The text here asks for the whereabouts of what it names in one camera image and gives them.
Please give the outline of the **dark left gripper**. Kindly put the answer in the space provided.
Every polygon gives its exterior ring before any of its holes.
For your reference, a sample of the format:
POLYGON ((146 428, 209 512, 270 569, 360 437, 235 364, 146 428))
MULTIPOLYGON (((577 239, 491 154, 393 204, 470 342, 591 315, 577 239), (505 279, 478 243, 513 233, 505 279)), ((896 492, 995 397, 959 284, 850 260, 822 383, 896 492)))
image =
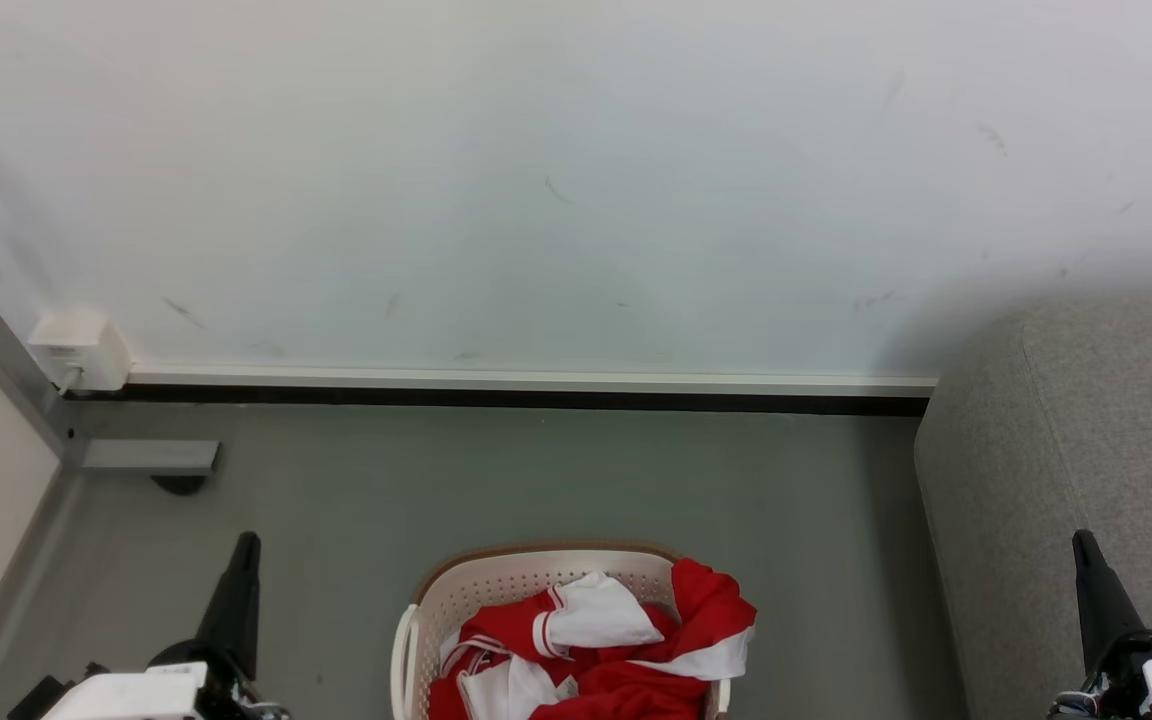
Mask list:
POLYGON ((289 710, 256 691, 259 669, 262 539, 238 535, 212 592, 196 641, 165 647, 147 673, 183 674, 196 684, 183 719, 288 719, 289 710))

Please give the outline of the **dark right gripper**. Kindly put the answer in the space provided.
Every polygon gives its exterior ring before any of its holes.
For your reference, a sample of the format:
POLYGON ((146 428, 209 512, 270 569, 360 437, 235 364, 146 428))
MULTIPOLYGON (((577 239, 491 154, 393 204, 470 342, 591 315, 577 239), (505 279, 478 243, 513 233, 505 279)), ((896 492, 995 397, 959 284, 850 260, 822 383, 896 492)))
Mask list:
POLYGON ((1076 606, 1087 679, 1058 694, 1049 719, 1152 719, 1152 632, 1092 530, 1071 538, 1076 606))

